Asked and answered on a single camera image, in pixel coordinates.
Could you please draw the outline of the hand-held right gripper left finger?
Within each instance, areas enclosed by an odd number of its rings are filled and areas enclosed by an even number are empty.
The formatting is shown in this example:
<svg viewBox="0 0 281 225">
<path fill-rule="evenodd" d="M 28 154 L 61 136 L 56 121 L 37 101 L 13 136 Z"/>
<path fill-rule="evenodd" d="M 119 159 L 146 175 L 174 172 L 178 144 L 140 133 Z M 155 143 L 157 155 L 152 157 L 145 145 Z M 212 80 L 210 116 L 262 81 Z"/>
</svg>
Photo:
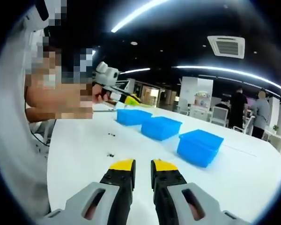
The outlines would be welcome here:
<svg viewBox="0 0 281 225">
<path fill-rule="evenodd" d="M 134 159 L 110 166 L 100 182 L 92 182 L 73 195 L 63 210 L 41 219 L 42 225 L 125 225 L 133 200 Z"/>
</svg>

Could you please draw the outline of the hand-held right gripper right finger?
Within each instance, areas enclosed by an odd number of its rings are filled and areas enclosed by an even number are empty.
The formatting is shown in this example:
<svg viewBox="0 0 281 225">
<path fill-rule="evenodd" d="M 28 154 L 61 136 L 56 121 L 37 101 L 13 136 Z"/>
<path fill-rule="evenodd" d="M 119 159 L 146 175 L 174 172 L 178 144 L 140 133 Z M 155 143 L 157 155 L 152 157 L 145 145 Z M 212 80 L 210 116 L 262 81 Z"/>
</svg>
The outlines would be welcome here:
<svg viewBox="0 0 281 225">
<path fill-rule="evenodd" d="M 195 183 L 188 183 L 173 164 L 151 161 L 154 205 L 161 225 L 247 225 Z"/>
</svg>

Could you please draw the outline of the person's left hand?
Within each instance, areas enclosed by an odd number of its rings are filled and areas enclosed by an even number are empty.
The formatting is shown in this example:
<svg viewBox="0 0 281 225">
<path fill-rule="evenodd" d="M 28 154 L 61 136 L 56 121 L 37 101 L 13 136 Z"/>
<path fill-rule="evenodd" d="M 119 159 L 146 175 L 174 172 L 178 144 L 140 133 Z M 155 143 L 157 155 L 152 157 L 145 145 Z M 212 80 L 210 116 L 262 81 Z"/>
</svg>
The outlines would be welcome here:
<svg viewBox="0 0 281 225">
<path fill-rule="evenodd" d="M 110 92 L 102 93 L 103 88 L 99 84 L 95 84 L 92 87 L 92 102 L 95 104 L 107 102 L 110 100 Z"/>
</svg>

